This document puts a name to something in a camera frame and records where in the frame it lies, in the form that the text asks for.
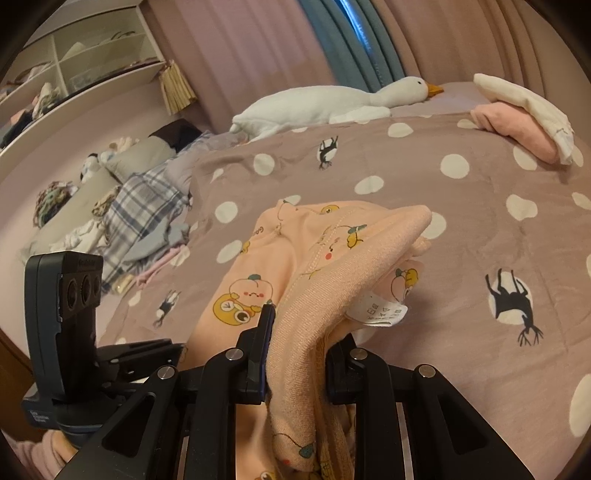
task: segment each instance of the polka dot bedspread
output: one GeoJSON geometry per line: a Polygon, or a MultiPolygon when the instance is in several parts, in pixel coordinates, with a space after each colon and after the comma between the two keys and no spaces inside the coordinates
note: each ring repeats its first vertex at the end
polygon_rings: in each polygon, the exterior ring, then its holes
{"type": "Polygon", "coordinates": [[[576,144],[573,165],[551,167],[454,114],[299,128],[208,153],[193,172],[189,244],[125,296],[101,344],[186,341],[279,199],[424,204],[432,246],[409,311],[366,347],[436,366],[536,479],[554,479],[591,424],[591,151],[576,144]]]}

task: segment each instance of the camera lens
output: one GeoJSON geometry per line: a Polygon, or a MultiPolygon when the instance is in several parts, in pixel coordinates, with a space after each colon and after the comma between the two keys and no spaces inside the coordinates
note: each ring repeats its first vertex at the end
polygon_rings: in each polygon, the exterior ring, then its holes
{"type": "Polygon", "coordinates": [[[72,310],[76,305],[76,300],[78,298],[78,289],[76,288],[76,280],[70,280],[68,284],[68,291],[66,294],[66,301],[68,304],[68,308],[72,310]]]}
{"type": "Polygon", "coordinates": [[[88,275],[82,280],[82,304],[86,305],[90,298],[90,278],[88,275]]]}
{"type": "Polygon", "coordinates": [[[92,283],[92,290],[95,292],[95,295],[99,294],[100,291],[100,277],[97,275],[92,283]]]}

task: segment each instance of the white plush toy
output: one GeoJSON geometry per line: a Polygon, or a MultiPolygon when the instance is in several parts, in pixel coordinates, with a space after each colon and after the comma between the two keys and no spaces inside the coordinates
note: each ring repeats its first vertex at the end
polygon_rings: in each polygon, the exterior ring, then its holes
{"type": "Polygon", "coordinates": [[[442,91],[418,77],[405,77],[376,93],[336,85],[292,88],[236,115],[230,132],[246,132],[255,141],[294,128],[384,118],[395,106],[424,102],[442,91]]]}

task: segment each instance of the metal screw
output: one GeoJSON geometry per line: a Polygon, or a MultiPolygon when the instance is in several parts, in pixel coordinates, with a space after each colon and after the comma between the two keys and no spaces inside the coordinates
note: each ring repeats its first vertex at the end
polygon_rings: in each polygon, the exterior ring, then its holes
{"type": "Polygon", "coordinates": [[[368,357],[368,351],[362,348],[353,348],[349,355],[353,360],[365,360],[368,357]]]}
{"type": "Polygon", "coordinates": [[[244,356],[244,352],[239,348],[230,348],[226,352],[226,358],[230,361],[232,360],[240,360],[244,356]]]}
{"type": "Polygon", "coordinates": [[[165,367],[160,367],[158,370],[158,378],[160,380],[166,380],[174,375],[175,369],[170,365],[166,365],[165,367]]]}
{"type": "Polygon", "coordinates": [[[433,378],[437,371],[431,365],[421,365],[418,367],[418,372],[421,374],[421,377],[424,378],[433,378]]]}

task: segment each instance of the white care label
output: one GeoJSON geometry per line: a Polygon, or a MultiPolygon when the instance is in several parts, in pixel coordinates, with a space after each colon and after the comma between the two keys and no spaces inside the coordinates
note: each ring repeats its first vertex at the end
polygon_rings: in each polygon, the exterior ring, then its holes
{"type": "Polygon", "coordinates": [[[345,315],[351,320],[372,327],[391,327],[404,318],[408,307],[399,302],[384,300],[382,297],[363,292],[349,305],[345,315]]]}

